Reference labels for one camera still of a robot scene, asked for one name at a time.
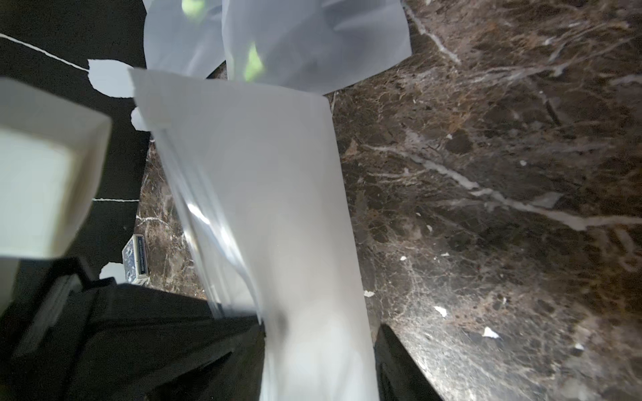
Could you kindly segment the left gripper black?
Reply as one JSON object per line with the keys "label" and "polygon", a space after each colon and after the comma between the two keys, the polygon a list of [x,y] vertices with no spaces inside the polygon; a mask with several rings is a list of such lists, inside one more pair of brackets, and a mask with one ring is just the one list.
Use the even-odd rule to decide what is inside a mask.
{"label": "left gripper black", "polygon": [[257,400],[265,329],[202,299],[23,260],[1,314],[4,400]]}

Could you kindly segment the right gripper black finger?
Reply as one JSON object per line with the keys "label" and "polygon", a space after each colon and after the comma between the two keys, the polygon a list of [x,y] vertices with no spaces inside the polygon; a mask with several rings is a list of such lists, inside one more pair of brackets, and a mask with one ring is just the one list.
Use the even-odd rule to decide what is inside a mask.
{"label": "right gripper black finger", "polygon": [[390,326],[379,327],[374,345],[380,400],[443,401]]}

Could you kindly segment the stack of clear zip-top bags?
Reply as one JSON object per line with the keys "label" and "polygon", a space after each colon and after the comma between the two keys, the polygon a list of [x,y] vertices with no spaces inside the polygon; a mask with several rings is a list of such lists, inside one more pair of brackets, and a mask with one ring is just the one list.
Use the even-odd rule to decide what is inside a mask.
{"label": "stack of clear zip-top bags", "polygon": [[376,400],[376,363],[329,101],[130,73],[217,316],[265,327],[264,400]]}

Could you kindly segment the clear zip-top bag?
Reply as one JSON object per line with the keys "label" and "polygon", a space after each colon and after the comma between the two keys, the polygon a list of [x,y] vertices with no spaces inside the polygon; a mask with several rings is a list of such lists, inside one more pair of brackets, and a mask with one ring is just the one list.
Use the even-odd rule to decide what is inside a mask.
{"label": "clear zip-top bag", "polygon": [[149,70],[205,79],[225,61],[221,1],[154,0],[144,6]]}
{"label": "clear zip-top bag", "polygon": [[319,95],[412,54],[399,1],[225,1],[222,40],[229,80]]}

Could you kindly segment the clear zip-top bag top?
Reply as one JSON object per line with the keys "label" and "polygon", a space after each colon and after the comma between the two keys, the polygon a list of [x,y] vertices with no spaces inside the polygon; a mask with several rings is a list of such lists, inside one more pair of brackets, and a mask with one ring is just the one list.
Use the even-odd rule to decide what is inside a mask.
{"label": "clear zip-top bag top", "polygon": [[154,0],[144,6],[149,70],[205,79],[225,61],[221,1]]}

